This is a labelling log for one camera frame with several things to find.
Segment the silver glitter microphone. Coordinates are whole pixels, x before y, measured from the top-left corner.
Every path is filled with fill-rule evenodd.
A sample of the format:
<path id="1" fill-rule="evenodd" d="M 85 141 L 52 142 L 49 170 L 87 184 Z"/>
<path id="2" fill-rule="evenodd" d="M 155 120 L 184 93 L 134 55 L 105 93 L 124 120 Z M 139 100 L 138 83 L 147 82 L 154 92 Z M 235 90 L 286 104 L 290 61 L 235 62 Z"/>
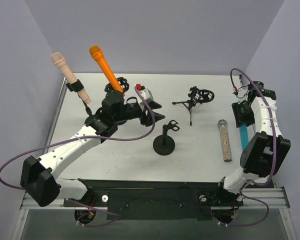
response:
<path id="1" fill-rule="evenodd" d="M 226 163 L 231 162 L 233 159 L 232 159 L 230 139 L 228 134 L 228 123 L 225 119 L 220 119 L 217 123 L 217 127 L 219 130 L 223 161 Z"/>

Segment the cyan microphone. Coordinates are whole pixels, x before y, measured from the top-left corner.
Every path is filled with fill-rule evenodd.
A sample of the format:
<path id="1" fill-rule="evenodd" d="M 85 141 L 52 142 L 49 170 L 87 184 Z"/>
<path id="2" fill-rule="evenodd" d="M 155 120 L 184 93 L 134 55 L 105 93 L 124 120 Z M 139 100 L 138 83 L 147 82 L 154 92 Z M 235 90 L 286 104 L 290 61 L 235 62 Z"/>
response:
<path id="1" fill-rule="evenodd" d="M 240 125 L 239 134 L 240 134 L 241 148 L 242 148 L 242 150 L 244 150 L 247 147 L 247 145 L 249 144 L 248 127 L 245 123 L 242 123 Z"/>

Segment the black round base clip stand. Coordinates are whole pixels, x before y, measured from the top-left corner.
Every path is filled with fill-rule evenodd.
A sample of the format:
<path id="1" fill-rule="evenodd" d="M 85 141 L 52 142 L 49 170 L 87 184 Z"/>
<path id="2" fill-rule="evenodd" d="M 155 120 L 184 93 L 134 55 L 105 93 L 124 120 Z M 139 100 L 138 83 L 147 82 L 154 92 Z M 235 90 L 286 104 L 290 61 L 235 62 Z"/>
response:
<path id="1" fill-rule="evenodd" d="M 154 140 L 152 147 L 154 151 L 161 156 L 170 155 L 175 150 L 175 141 L 174 139 L 168 135 L 168 131 L 172 130 L 177 132 L 180 127 L 178 126 L 178 122 L 175 120 L 171 120 L 168 124 L 164 124 L 162 126 L 162 134 L 158 135 Z"/>

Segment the black tripod shock mount stand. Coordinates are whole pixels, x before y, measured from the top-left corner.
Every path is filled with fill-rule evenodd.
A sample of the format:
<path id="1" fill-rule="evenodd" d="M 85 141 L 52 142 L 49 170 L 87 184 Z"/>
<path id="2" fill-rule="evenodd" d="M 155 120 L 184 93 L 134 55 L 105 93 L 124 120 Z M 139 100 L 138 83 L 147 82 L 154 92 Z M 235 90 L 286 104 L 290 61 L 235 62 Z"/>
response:
<path id="1" fill-rule="evenodd" d="M 189 94 L 188 94 L 188 100 L 186 101 L 173 101 L 173 105 L 180 105 L 182 104 L 183 106 L 186 107 L 190 114 L 190 120 L 189 120 L 189 125 L 192 126 L 192 109 L 197 105 L 197 104 L 204 104 L 204 103 L 210 103 L 214 100 L 215 94 L 208 89 L 199 89 L 196 86 L 193 86 L 189 89 Z"/>

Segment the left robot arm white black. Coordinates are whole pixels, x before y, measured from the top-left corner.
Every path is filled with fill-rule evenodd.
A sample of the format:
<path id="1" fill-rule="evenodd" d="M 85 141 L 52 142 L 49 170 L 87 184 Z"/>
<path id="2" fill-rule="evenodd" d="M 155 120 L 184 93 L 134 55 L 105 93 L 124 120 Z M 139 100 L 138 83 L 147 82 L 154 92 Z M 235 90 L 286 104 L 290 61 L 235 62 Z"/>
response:
<path id="1" fill-rule="evenodd" d="M 37 158 L 27 157 L 22 166 L 20 186 L 40 207 L 51 204 L 55 199 L 72 198 L 87 206 L 93 193 L 82 180 L 60 179 L 60 174 L 88 150 L 109 139 L 128 120 L 139 119 L 140 124 L 154 127 L 165 118 L 155 112 L 162 105 L 155 102 L 147 88 L 136 91 L 135 102 L 128 103 L 123 93 L 111 90 L 101 102 L 95 114 L 89 116 L 83 127 L 59 147 Z"/>

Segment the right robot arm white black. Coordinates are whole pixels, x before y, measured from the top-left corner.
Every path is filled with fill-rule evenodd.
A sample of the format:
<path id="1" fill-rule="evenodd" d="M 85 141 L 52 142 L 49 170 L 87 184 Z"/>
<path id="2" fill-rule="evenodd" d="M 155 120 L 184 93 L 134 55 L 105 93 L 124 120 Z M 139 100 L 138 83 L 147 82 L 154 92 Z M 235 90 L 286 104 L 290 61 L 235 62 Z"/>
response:
<path id="1" fill-rule="evenodd" d="M 226 204 L 243 189 L 256 183 L 264 185 L 274 176 L 285 157 L 291 142 L 283 137 L 276 116 L 276 93 L 265 89 L 260 81 L 249 84 L 247 96 L 232 104 L 237 128 L 242 125 L 255 127 L 255 134 L 240 156 L 240 166 L 220 181 L 220 188 L 213 192 L 214 201 Z"/>

